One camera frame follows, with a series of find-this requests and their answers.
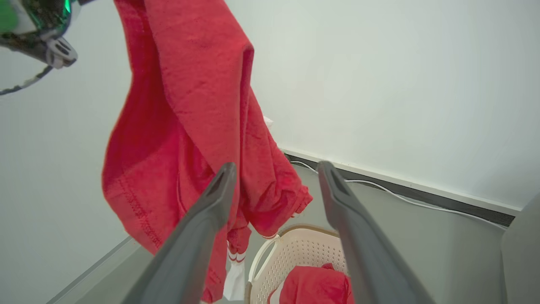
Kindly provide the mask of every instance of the white laundry basket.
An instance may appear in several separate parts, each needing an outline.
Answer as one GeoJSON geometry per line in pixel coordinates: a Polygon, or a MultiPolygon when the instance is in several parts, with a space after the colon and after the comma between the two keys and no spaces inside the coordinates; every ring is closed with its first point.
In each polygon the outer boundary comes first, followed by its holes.
{"type": "Polygon", "coordinates": [[[321,267],[332,263],[347,274],[341,241],[335,232],[309,225],[296,225],[266,241],[249,270],[245,303],[267,304],[268,296],[285,280],[295,266],[321,267]],[[275,244],[268,257],[264,253],[275,244]]]}

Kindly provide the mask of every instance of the red clothing in basket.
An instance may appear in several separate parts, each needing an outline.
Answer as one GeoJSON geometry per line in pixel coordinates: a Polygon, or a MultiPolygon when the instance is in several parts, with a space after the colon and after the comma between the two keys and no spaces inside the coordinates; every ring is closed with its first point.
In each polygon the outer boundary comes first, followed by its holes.
{"type": "Polygon", "coordinates": [[[280,286],[270,293],[268,304],[354,304],[350,278],[322,267],[296,266],[280,286]]]}
{"type": "Polygon", "coordinates": [[[156,253],[219,168],[238,182],[202,299],[222,297],[227,241],[248,223],[271,236],[311,201],[273,141],[250,87],[253,47],[223,0],[115,0],[133,72],[112,132],[103,191],[127,232],[156,253]]]}

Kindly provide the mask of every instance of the white wall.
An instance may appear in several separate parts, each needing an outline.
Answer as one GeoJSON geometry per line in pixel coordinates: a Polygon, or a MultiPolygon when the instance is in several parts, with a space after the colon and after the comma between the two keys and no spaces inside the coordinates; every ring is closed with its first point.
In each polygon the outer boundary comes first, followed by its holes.
{"type": "MultiPolygon", "coordinates": [[[[112,1],[85,6],[67,40],[79,60],[0,97],[0,303],[43,304],[127,234],[101,169],[131,72],[112,1]]],[[[43,64],[0,50],[0,87],[43,64]]]]}
{"type": "Polygon", "coordinates": [[[520,210],[540,191],[540,2],[227,2],[278,145],[520,210]]]}

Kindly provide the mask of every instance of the white cable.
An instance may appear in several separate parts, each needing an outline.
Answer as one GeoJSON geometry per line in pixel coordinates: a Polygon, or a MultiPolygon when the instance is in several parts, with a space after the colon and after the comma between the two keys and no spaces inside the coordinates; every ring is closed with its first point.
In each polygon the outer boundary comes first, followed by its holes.
{"type": "Polygon", "coordinates": [[[302,166],[308,168],[309,170],[311,170],[311,171],[313,171],[313,172],[319,174],[319,172],[317,172],[317,170],[313,169],[312,167],[308,166],[307,164],[305,164],[305,163],[303,163],[303,162],[299,162],[299,161],[291,161],[291,163],[299,163],[299,164],[301,164],[302,166]]]}
{"type": "MultiPolygon", "coordinates": [[[[315,169],[313,169],[312,167],[310,167],[309,165],[307,165],[307,164],[305,164],[305,163],[303,163],[303,162],[300,162],[300,161],[292,161],[291,163],[301,164],[302,166],[304,166],[304,167],[308,168],[309,170],[311,170],[311,171],[313,171],[313,172],[315,172],[315,173],[318,174],[318,172],[317,172],[315,169]]],[[[432,207],[432,206],[428,206],[428,205],[419,204],[419,203],[416,203],[416,202],[413,202],[413,201],[409,201],[409,200],[407,200],[406,198],[401,197],[401,196],[399,196],[399,195],[393,193],[392,191],[386,189],[385,187],[383,187],[383,186],[381,186],[381,185],[379,185],[379,184],[376,184],[376,183],[374,183],[374,182],[363,181],[363,180],[345,180],[345,182],[348,182],[348,183],[366,183],[366,184],[371,184],[371,185],[374,185],[374,186],[376,186],[376,187],[379,187],[379,188],[381,188],[382,190],[384,190],[384,191],[386,191],[386,192],[388,192],[388,193],[394,195],[395,197],[397,197],[398,199],[400,199],[400,200],[402,200],[402,201],[408,202],[409,204],[413,204],[413,205],[415,205],[415,206],[420,206],[420,207],[424,207],[424,208],[428,208],[428,209],[439,210],[439,211],[444,211],[444,212],[449,212],[449,213],[455,213],[455,214],[460,214],[460,215],[468,216],[468,217],[471,217],[471,218],[473,218],[473,219],[481,220],[481,221],[483,221],[483,222],[486,222],[486,223],[488,223],[488,224],[490,224],[490,225],[493,225],[493,226],[495,226],[495,227],[497,227],[497,228],[499,228],[499,229],[502,229],[502,230],[506,231],[506,227],[503,227],[503,226],[500,226],[500,225],[498,225],[498,224],[492,223],[492,222],[490,222],[490,221],[488,221],[488,220],[486,220],[486,219],[483,219],[483,218],[478,217],[478,216],[475,216],[475,215],[471,215],[471,214],[468,214],[468,213],[459,212],[459,211],[455,211],[455,210],[450,210],[450,209],[444,209],[444,208],[439,208],[439,207],[432,207]]]]}

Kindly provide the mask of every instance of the basket handle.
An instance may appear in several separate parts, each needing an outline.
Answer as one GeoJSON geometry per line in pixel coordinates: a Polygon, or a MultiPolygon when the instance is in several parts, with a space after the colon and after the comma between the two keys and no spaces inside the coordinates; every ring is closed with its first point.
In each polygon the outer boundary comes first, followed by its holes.
{"type": "Polygon", "coordinates": [[[276,242],[276,240],[279,238],[280,238],[279,234],[276,234],[276,236],[274,236],[273,238],[269,239],[264,244],[262,244],[261,248],[255,255],[255,259],[253,260],[253,263],[251,264],[251,268],[249,269],[249,276],[247,277],[249,282],[253,283],[253,278],[259,276],[259,274],[258,273],[256,274],[255,271],[259,263],[261,262],[262,255],[264,255],[264,253],[270,248],[270,246],[273,245],[276,242]]]}

